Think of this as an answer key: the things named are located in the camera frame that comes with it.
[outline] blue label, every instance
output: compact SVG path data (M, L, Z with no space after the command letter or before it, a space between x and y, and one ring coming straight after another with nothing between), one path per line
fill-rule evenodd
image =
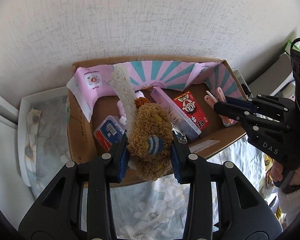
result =
M111 120L107 120L103 126L100 127L100 131L111 144L120 142L123 136L122 132Z

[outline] textured wallpaper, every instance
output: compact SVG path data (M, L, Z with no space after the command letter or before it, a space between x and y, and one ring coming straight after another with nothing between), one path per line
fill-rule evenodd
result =
M170 54L226 59L251 79L300 36L300 0L0 0L0 95L64 86L71 64Z

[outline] black beaded bracelet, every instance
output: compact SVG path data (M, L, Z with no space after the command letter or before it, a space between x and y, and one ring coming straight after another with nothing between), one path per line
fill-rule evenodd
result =
M283 189L283 193L290 194L300 189L300 185L288 185L285 189Z

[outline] red package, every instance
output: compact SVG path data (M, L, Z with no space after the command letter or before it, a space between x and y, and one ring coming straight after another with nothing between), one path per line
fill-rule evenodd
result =
M191 119L192 122L202 131L209 124L209 120L201 110L200 106L195 102L190 91L175 98L173 102L176 103L181 110Z

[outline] silver screw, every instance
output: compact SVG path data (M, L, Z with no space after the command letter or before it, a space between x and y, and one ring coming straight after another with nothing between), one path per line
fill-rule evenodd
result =
M226 162L225 166L229 169L233 168L233 163L232 162Z
M198 158L197 154L194 154L194 153L189 154L188 157L189 157L190 160L193 160L193 161Z
M111 154L110 154L110 153L104 153L101 157L102 157L104 160L107 160L107 159L110 159L110 158L111 158Z
M68 161L68 162L66 163L66 167L67 167L67 168L72 168L74 165L75 165L74 161Z

